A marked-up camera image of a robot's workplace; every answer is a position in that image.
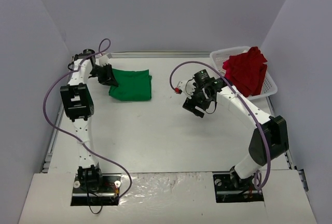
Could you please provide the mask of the green t shirt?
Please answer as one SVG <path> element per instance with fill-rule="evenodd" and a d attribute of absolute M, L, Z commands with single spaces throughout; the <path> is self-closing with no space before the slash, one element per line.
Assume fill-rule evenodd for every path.
<path fill-rule="evenodd" d="M 108 95 L 122 102 L 145 102 L 152 98 L 149 70 L 123 71 L 113 69 L 118 86 L 111 86 Z"/>

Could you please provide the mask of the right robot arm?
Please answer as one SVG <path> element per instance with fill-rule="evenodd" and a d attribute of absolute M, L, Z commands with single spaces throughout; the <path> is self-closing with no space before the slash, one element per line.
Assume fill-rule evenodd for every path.
<path fill-rule="evenodd" d="M 221 78 L 201 70 L 188 81 L 180 81 L 176 92 L 186 95 L 183 108 L 202 118 L 211 104 L 221 106 L 237 117 L 250 131 L 247 155 L 230 169 L 230 183 L 244 188 L 259 169 L 289 149 L 286 120 L 259 109 Z"/>

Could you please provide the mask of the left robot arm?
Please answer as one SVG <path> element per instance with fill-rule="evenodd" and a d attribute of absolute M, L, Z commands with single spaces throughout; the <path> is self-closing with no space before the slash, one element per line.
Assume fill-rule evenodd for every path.
<path fill-rule="evenodd" d="M 60 94 L 66 116 L 75 129 L 78 144 L 77 180 L 80 186 L 88 192 L 98 192 L 104 187 L 104 178 L 98 158 L 92 154 L 93 149 L 91 123 L 94 114 L 94 103 L 89 92 L 87 81 L 96 77 L 105 86 L 118 87 L 112 66 L 108 57 L 96 57 L 95 51 L 85 49 L 74 55 L 72 76 L 67 85 L 60 88 Z"/>

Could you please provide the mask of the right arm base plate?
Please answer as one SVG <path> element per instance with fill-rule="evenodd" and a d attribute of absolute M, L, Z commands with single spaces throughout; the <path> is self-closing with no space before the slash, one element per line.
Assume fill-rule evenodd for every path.
<path fill-rule="evenodd" d="M 217 203 L 263 202 L 263 193 L 254 187 L 253 176 L 235 184 L 230 173 L 213 173 L 215 199 Z"/>

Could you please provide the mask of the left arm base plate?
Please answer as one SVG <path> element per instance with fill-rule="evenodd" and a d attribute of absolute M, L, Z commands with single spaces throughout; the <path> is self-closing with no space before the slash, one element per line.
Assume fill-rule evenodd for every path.
<path fill-rule="evenodd" d="M 81 183 L 78 176 L 75 176 L 71 206 L 114 206 L 118 205 L 120 195 L 121 175 L 104 174 L 101 185 L 89 187 L 87 195 L 85 184 Z"/>

